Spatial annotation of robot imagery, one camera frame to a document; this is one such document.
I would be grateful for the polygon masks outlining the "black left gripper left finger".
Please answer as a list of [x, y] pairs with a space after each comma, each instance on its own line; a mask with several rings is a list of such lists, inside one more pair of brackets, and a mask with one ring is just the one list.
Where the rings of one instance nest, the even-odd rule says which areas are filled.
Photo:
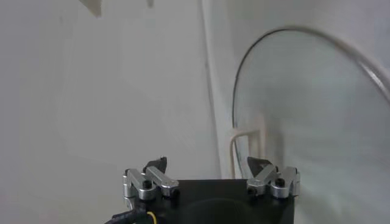
[[126, 169], [122, 175], [123, 197], [150, 201], [156, 197], [157, 191], [166, 198], [178, 196], [179, 181], [165, 174], [167, 165], [168, 159], [164, 156], [149, 161], [142, 171]]

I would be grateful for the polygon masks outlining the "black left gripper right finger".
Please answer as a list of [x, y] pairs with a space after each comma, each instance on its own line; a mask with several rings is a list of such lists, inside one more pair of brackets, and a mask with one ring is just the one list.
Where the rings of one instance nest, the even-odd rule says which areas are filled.
[[300, 173], [295, 167], [280, 170], [266, 159], [249, 156], [247, 163], [253, 177], [246, 182], [247, 193], [259, 197], [270, 193], [274, 198], [296, 197], [300, 194]]

